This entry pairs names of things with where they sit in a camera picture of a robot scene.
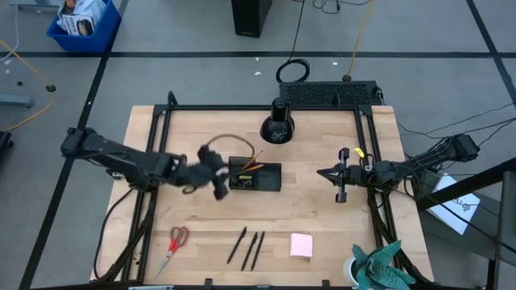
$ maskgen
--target wooden table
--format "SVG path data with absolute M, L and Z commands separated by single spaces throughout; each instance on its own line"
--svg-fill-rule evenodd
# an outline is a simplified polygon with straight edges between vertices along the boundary
M 373 107 L 378 142 L 384 160 L 404 160 L 393 108 Z M 261 162 L 282 163 L 282 188 L 279 193 L 231 191 L 216 201 L 213 188 L 200 188 L 193 195 L 169 185 L 160 187 L 149 249 L 146 284 L 203 284 L 212 278 L 216 285 L 349 285 L 343 277 L 343 263 L 352 256 L 352 245 L 366 251 L 375 248 L 367 193 L 364 188 L 347 187 L 347 203 L 335 203 L 337 188 L 316 174 L 338 162 L 342 147 L 358 147 L 356 124 L 352 112 L 294 111 L 296 131 L 293 140 L 284 145 L 266 143 L 259 134 L 260 124 L 268 111 L 173 111 L 167 141 L 167 152 L 184 153 L 189 162 L 197 162 L 196 152 L 208 139 L 222 133 L 234 133 L 251 141 L 256 150 L 264 150 Z M 144 150 L 152 119 L 152 106 L 135 106 L 127 127 L 124 144 Z M 364 134 L 371 152 L 365 118 Z M 212 146 L 226 158 L 250 155 L 249 148 L 234 139 L 220 139 Z M 358 163 L 352 151 L 349 164 Z M 115 181 L 110 207 L 127 191 L 125 181 Z M 111 215 L 106 225 L 98 259 L 100 273 L 116 260 L 127 244 L 135 196 L 127 198 Z M 414 265 L 428 279 L 433 279 L 416 204 L 405 195 L 390 196 L 397 236 Z M 172 226 L 191 230 L 188 244 L 171 259 L 155 279 L 161 260 L 169 246 Z M 247 226 L 232 262 L 227 257 L 241 230 Z M 240 271 L 243 258 L 255 232 L 266 232 L 255 271 Z M 314 237 L 312 259 L 289 257 L 292 233 Z M 139 260 L 135 252 L 133 263 Z M 136 266 L 131 267 L 135 277 Z

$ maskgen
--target orange wire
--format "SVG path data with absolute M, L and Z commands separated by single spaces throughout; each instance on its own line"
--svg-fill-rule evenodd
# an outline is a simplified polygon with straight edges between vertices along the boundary
M 47 77 L 45 77 L 43 75 L 43 73 L 41 73 L 40 71 L 38 71 L 35 67 L 33 67 L 31 64 L 29 64 L 26 60 L 24 60 L 17 52 L 15 52 L 12 48 L 10 48 L 9 45 L 7 45 L 7 43 L 5 43 L 3 40 L 0 39 L 0 44 L 4 46 L 4 48 L 7 48 L 7 50 L 9 52 L 11 52 L 13 55 L 15 55 L 23 64 L 25 64 L 28 68 L 31 69 L 32 72 L 34 72 L 38 77 L 44 79 L 44 80 L 48 80 Z M 33 114 L 31 117 L 29 118 L 26 118 L 24 120 L 22 120 L 21 122 L 19 122 L 18 124 L 14 125 L 14 126 L 10 126 L 9 128 L 5 129 L 4 131 L 5 132 L 8 132 L 8 131 L 12 131 L 14 129 L 18 129 L 19 127 L 25 125 L 25 123 L 27 122 L 30 122 L 31 120 L 33 120 L 34 118 L 38 117 L 39 115 L 41 115 L 42 113 L 48 111 L 48 109 L 50 109 L 50 107 L 52 106 L 52 104 L 54 103 L 54 96 L 55 94 L 54 93 L 51 93 L 50 94 L 50 101 L 48 102 L 48 104 L 42 109 L 42 110 L 39 110 L 38 112 L 36 112 L 35 114 Z

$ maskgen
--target wire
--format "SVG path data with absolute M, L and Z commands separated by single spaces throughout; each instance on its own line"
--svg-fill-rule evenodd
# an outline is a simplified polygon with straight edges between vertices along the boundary
M 462 134 L 466 134 L 466 133 L 471 133 L 471 132 L 475 132 L 475 131 L 481 131 L 481 130 L 484 130 L 484 129 L 488 129 L 488 128 L 491 128 L 491 127 L 494 127 L 494 126 L 498 126 L 498 125 L 501 125 L 501 124 L 504 124 L 504 123 L 511 123 L 512 121 L 516 120 L 516 118 L 510 118 L 510 119 L 507 119 L 505 121 L 501 121 L 501 122 L 498 122 L 498 123 L 495 123 L 495 124 L 491 124 L 491 125 L 488 125 L 488 126 L 483 126 L 483 127 L 480 127 L 480 128 L 476 128 L 476 129 L 471 129 L 471 130 L 466 130 L 464 132 L 462 132 Z M 435 137 L 435 136 L 430 136 L 428 135 L 427 133 L 422 133 L 422 132 L 417 132 L 415 130 L 409 130 L 407 129 L 405 126 L 403 126 L 400 122 L 396 122 L 401 128 L 403 128 L 403 130 L 407 131 L 407 132 L 410 132 L 410 133 L 415 133 L 417 135 L 423 135 L 423 136 L 426 136 L 427 138 L 429 139 L 445 139 L 445 138 L 448 138 L 449 136 L 439 136 L 439 137 Z
M 411 171 L 412 171 L 412 173 L 414 174 L 413 176 L 416 178 L 417 182 L 419 183 L 419 187 L 420 187 L 420 186 L 421 186 L 421 183 L 420 183 L 420 180 L 419 180 L 418 176 L 417 176 L 417 175 L 415 175 L 415 172 L 414 172 L 412 169 L 410 169 L 410 170 L 411 170 Z M 434 199 L 431 195 L 429 195 L 429 194 L 424 194 L 424 193 L 422 193 L 421 191 L 420 191 L 420 194 L 421 194 L 422 198 L 427 198 L 427 199 L 429 199 L 430 201 L 434 202 L 436 205 L 441 205 L 445 210 L 447 210 L 448 212 L 450 212 L 451 214 L 453 214 L 456 218 L 459 218 L 462 222 L 464 222 L 464 223 L 468 224 L 468 225 L 469 225 L 469 226 L 471 226 L 473 229 L 478 230 L 478 232 L 479 232 L 479 233 L 481 233 L 481 234 L 483 234 L 484 236 L 486 236 L 487 238 L 491 239 L 493 242 L 495 242 L 495 243 L 497 243 L 497 244 L 500 244 L 501 246 L 503 246 L 503 247 L 504 247 L 504 248 L 506 248 L 507 250 L 509 250 L 509 251 L 511 251 L 511 252 L 513 252 L 513 253 L 515 253 L 515 254 L 516 254 L 516 250 L 515 250 L 513 247 L 511 247 L 511 246 L 507 245 L 506 243 L 504 243 L 504 242 L 502 242 L 502 241 L 498 240 L 497 238 L 492 237 L 490 234 L 487 234 L 487 233 L 486 233 L 486 232 L 484 232 L 481 228 L 479 228 L 478 226 L 473 225 L 471 222 L 466 221 L 464 218 L 462 218 L 460 215 L 458 215 L 457 213 L 455 213 L 453 210 L 449 209 L 446 205 L 444 205 L 444 204 L 440 203 L 439 201 L 437 201 L 436 199 Z
M 451 166 L 455 165 L 457 163 L 457 161 L 453 161 L 450 165 L 446 166 L 445 168 L 441 168 L 440 170 L 446 170 L 448 168 L 450 168 Z
M 435 174 L 437 176 L 446 176 L 446 175 L 449 175 L 449 176 L 474 176 L 474 175 L 478 174 L 478 173 L 446 173 L 446 175 L 444 175 L 444 174 L 440 174 L 437 172 L 431 172 L 431 173 Z
M 14 54 L 23 64 L 25 64 L 32 72 L 34 72 L 38 77 L 40 77 L 41 79 L 44 79 L 46 81 L 48 81 L 47 77 L 45 77 L 43 75 L 43 73 L 41 73 L 40 71 L 38 71 L 37 69 L 35 69 L 35 67 L 33 67 L 31 64 L 29 64 L 26 60 L 24 60 L 17 52 L 15 52 L 12 48 L 10 48 L 9 45 L 7 45 L 7 43 L 5 43 L 3 40 L 0 39 L 0 44 L 3 45 L 5 48 L 7 48 L 8 51 L 10 51 L 10 53 Z M 47 90 L 48 88 L 51 88 L 53 87 L 54 85 L 51 85 L 51 82 L 48 81 L 48 84 L 47 84 Z M 50 107 L 52 107 L 52 104 L 54 103 L 54 97 L 56 96 L 55 93 L 53 92 L 50 92 L 50 101 L 48 102 L 48 104 L 42 109 L 42 110 L 39 110 L 38 112 L 36 112 L 35 114 L 33 114 L 31 117 L 29 118 L 26 118 L 24 120 L 22 120 L 21 122 L 19 122 L 18 124 L 14 125 L 14 126 L 10 126 L 9 128 L 5 129 L 4 131 L 8 132 L 8 131 L 12 131 L 12 130 L 15 130 L 15 129 L 18 129 L 19 127 L 25 125 L 27 122 L 30 122 L 31 120 L 33 120 L 34 118 L 38 117 L 39 115 L 41 115 L 42 113 L 48 111 L 48 109 L 50 109 Z
M 308 76 L 310 75 L 310 64 L 308 63 L 308 61 L 302 60 L 302 59 L 292 60 L 293 52 L 296 49 L 296 42 L 298 41 L 299 27 L 301 26 L 303 10 L 305 9 L 305 1 L 306 0 L 303 0 L 303 2 L 301 4 L 301 12 L 299 12 L 298 28 L 296 29 L 296 36 L 293 39 L 293 46 L 292 46 L 292 51 L 290 52 L 290 57 L 276 71 L 276 81 L 279 84 L 283 83 L 283 80 L 281 79 L 281 71 L 283 70 L 283 68 L 286 68 L 290 64 L 300 64 L 305 68 L 305 74 L 302 77 L 300 77 L 297 81 L 306 81 L 308 79 Z
M 104 222 L 102 222 L 102 228 L 100 229 L 100 237 L 98 237 L 97 250 L 95 251 L 95 258 L 94 258 L 94 275 L 95 275 L 95 278 L 97 278 L 97 280 L 100 279 L 100 276 L 98 275 L 98 271 L 97 271 L 98 252 L 100 251 L 100 246 L 102 245 L 102 239 L 104 238 L 104 229 L 106 228 L 107 220 L 110 217 L 111 213 L 113 212 L 113 209 L 117 205 L 119 205 L 123 200 L 125 200 L 133 190 L 134 190 L 133 188 L 129 189 L 124 195 L 122 195 L 122 197 L 120 197 L 113 204 L 113 206 L 111 206 L 110 210 L 107 211 L 106 217 L 104 218 Z
M 11 52 L 9 52 L 6 56 L 4 56 L 0 63 L 9 58 L 9 56 L 12 56 L 13 52 L 15 52 L 18 49 L 19 46 L 19 31 L 18 31 L 18 0 L 15 0 L 15 33 L 16 33 L 16 46 L 13 48 Z
M 210 146 L 213 142 L 215 142 L 215 141 L 217 141 L 219 139 L 222 139 L 222 138 L 233 138 L 233 139 L 237 139 L 237 140 L 240 140 L 240 141 L 246 143 L 251 148 L 251 150 L 252 150 L 251 156 L 255 155 L 255 147 L 252 146 L 251 142 L 249 142 L 244 137 L 240 137 L 238 135 L 233 135 L 233 134 L 220 134 L 220 135 L 216 135 L 215 137 L 213 137 L 212 139 L 210 139 L 210 141 L 208 141 L 206 143 L 206 146 Z
M 434 186 L 431 186 L 431 185 L 429 185 L 429 184 L 428 184 L 428 183 L 426 183 L 426 182 L 423 182 L 422 184 L 423 184 L 423 185 L 428 186 L 428 187 L 429 187 L 429 188 L 431 188 L 431 189 L 434 189 Z M 491 209 L 488 209 L 488 208 L 486 208 L 485 206 L 483 206 L 483 205 L 481 205 L 481 204 L 461 204 L 461 203 L 459 203 L 459 202 L 458 202 L 458 201 L 456 201 L 456 200 L 451 200 L 451 201 L 452 201 L 453 203 L 456 203 L 457 205 L 478 206 L 478 207 L 481 207 L 482 209 L 484 209 L 485 211 L 487 211 L 487 212 L 491 213 L 493 216 L 496 216 L 496 217 L 498 216 L 498 214 L 494 213 Z
M 516 120 L 516 119 L 513 119 L 512 121 L 509 121 L 508 123 L 506 123 L 506 124 L 504 124 L 504 125 L 502 125 L 502 126 L 498 127 L 498 129 L 496 129 L 496 130 L 495 130 L 495 131 L 494 131 L 494 132 L 493 132 L 493 133 L 492 133 L 488 138 L 486 138 L 486 139 L 484 139 L 484 141 L 480 142 L 480 143 L 478 144 L 478 147 L 482 146 L 482 144 L 484 144 L 484 143 L 485 143 L 485 142 L 487 142 L 489 139 L 491 139 L 491 137 L 493 137 L 493 136 L 494 136 L 494 135 L 495 135 L 499 130 L 501 130 L 503 127 L 505 127 L 505 126 L 507 126 L 507 125 L 511 124 L 514 120 Z
M 372 0 L 368 0 L 368 1 L 364 1 L 364 2 L 358 2 L 358 3 L 355 3 L 355 2 L 348 2 L 348 1 L 338 0 L 337 2 L 338 2 L 338 3 L 348 4 L 348 5 L 360 6 L 360 5 L 367 4 L 367 3 L 371 2 L 371 1 L 372 1 Z
M 358 36 L 356 37 L 355 48 L 353 49 L 352 62 L 349 64 L 349 69 L 347 70 L 348 76 L 351 76 L 351 74 L 352 74 L 353 66 L 355 65 L 356 51 L 358 50 L 358 43 L 360 42 L 360 37 L 362 36 L 362 33 L 364 33 L 365 24 L 369 20 L 369 15 L 371 14 L 373 5 L 374 5 L 374 0 L 371 0 L 369 2 L 368 12 L 365 14 L 365 18 L 362 21 L 362 25 L 360 25 L 360 30 L 358 31 Z
M 506 108 L 506 107 L 508 107 L 508 106 L 512 106 L 512 105 L 514 105 L 514 103 L 513 103 L 513 102 L 511 102 L 511 103 L 509 103 L 509 104 L 507 104 L 507 105 L 503 105 L 503 106 L 501 106 L 501 107 L 499 107 L 499 108 L 496 108 L 496 109 L 486 110 L 485 112 L 482 112 L 482 113 L 479 113 L 479 114 L 473 115 L 473 116 L 468 117 L 468 118 L 466 118 L 466 119 L 464 119 L 464 120 L 460 120 L 460 121 L 458 121 L 458 122 L 453 122 L 453 123 L 448 124 L 448 125 L 446 125 L 446 126 L 441 126 L 441 127 L 439 127 L 439 128 L 435 128 L 434 130 L 429 130 L 428 132 L 425 132 L 425 134 L 434 133 L 434 132 L 436 132 L 436 131 L 439 131 L 439 130 L 442 130 L 442 129 L 446 129 L 446 128 L 451 127 L 451 126 L 454 126 L 454 125 L 457 125 L 457 124 L 461 124 L 462 122 L 469 121 L 469 120 L 471 120 L 471 119 L 473 119 L 473 118 L 480 117 L 480 116 L 485 115 L 485 114 L 487 114 L 487 113 L 494 112 L 494 111 L 498 111 L 498 110 L 502 110 L 502 109 L 504 109 L 504 108 Z
M 333 12 L 324 10 L 324 6 L 328 3 L 328 0 L 322 0 L 321 6 L 315 5 L 315 0 L 313 0 L 312 5 L 315 7 L 315 9 L 319 9 L 326 14 L 338 14 L 340 12 L 340 4 L 338 1 L 334 1 L 334 2 L 337 4 L 337 11 L 333 11 Z
M 427 198 L 429 199 L 430 201 L 434 202 L 436 205 L 441 205 L 445 210 L 447 210 L 448 212 L 450 212 L 451 214 L 453 214 L 456 218 L 460 219 L 462 222 L 465 222 L 466 224 L 468 224 L 469 226 L 471 226 L 473 229 L 475 230 L 478 230 L 479 233 L 483 234 L 484 236 L 486 236 L 487 238 L 491 239 L 493 242 L 497 243 L 497 244 L 500 244 L 500 246 L 503 246 L 504 248 L 506 248 L 507 250 L 513 252 L 514 254 L 516 254 L 516 250 L 507 245 L 506 243 L 498 240 L 497 238 L 495 237 L 492 237 L 490 234 L 487 234 L 486 232 L 484 232 L 481 228 L 479 228 L 478 226 L 475 226 L 473 225 L 471 222 L 468 222 L 466 221 L 465 219 L 463 219 L 460 215 L 458 215 L 457 213 L 455 213 L 453 210 L 449 209 L 447 206 L 441 204 L 440 202 L 438 202 L 436 199 L 434 199 L 432 196 L 430 195 L 423 195 L 424 198 Z

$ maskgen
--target sticky note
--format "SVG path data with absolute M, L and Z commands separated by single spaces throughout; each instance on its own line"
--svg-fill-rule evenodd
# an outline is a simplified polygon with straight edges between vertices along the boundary
M 290 235 L 290 256 L 311 258 L 314 239 L 309 234 Z

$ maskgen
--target potted plant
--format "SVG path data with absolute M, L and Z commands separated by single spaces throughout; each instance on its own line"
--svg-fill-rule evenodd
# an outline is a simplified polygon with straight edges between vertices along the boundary
M 396 241 L 367 255 L 362 248 L 353 245 L 355 258 L 350 258 L 344 263 L 344 275 L 354 286 L 358 286 L 359 290 L 410 290 L 408 284 L 413 284 L 416 280 L 404 271 L 389 265 L 401 246 L 402 241 Z

